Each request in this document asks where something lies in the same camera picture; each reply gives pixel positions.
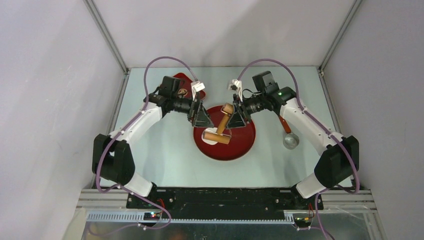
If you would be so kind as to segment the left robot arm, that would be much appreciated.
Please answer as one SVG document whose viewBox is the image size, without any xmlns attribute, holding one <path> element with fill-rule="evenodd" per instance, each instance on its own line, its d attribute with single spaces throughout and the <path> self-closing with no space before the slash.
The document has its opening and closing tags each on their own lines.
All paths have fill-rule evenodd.
<svg viewBox="0 0 424 240">
<path fill-rule="evenodd" d="M 192 82 L 192 96 L 185 98 L 179 94 L 181 81 L 180 78 L 165 76 L 124 126 L 108 135 L 98 134 L 95 137 L 92 172 L 96 176 L 97 185 L 100 184 L 100 178 L 112 181 L 115 187 L 122 187 L 139 195 L 138 201 L 145 208 L 156 206 L 158 194 L 152 191 L 156 185 L 136 172 L 132 154 L 134 143 L 170 112 L 185 114 L 190 124 L 196 128 L 211 128 L 214 125 L 200 96 L 205 85 L 198 80 Z"/>
</svg>

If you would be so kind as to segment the round red plate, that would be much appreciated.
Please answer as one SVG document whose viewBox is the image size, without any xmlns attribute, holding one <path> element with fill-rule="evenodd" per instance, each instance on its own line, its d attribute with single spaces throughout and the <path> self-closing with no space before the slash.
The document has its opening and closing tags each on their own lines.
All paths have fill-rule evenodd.
<svg viewBox="0 0 424 240">
<path fill-rule="evenodd" d="M 221 122 L 227 117 L 222 112 L 222 106 L 211 107 L 207 112 L 214 127 L 193 129 L 193 138 L 198 149 L 217 161 L 232 161 L 247 154 L 256 139 L 255 124 L 248 123 L 244 127 L 224 129 Z"/>
</svg>

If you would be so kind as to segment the wooden dough roller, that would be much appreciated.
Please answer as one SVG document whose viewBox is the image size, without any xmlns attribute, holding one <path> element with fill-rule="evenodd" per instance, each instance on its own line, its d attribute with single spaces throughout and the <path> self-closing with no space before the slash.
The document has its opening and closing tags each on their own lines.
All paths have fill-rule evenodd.
<svg viewBox="0 0 424 240">
<path fill-rule="evenodd" d="M 217 133 L 218 134 L 223 134 L 224 130 L 226 129 L 226 125 L 227 122 L 229 121 L 230 115 L 233 113 L 233 105 L 230 103 L 226 103 L 222 106 L 221 108 L 221 112 L 223 113 L 223 117 L 220 121 L 220 123 L 218 124 L 217 127 Z"/>
</svg>

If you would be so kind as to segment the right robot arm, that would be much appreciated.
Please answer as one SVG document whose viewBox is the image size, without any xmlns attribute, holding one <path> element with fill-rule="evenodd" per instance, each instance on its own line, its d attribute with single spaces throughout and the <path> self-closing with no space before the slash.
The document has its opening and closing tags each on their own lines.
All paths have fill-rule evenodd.
<svg viewBox="0 0 424 240">
<path fill-rule="evenodd" d="M 324 126 L 308 111 L 290 87 L 280 88 L 270 71 L 253 76 L 258 91 L 249 98 L 243 97 L 242 82 L 233 79 L 228 89 L 234 91 L 233 113 L 226 128 L 245 127 L 251 115 L 269 110 L 292 124 L 312 144 L 320 156 L 313 173 L 297 183 L 291 194 L 291 204 L 304 209 L 311 197 L 338 185 L 359 170 L 359 141 L 354 136 L 345 137 Z"/>
</svg>

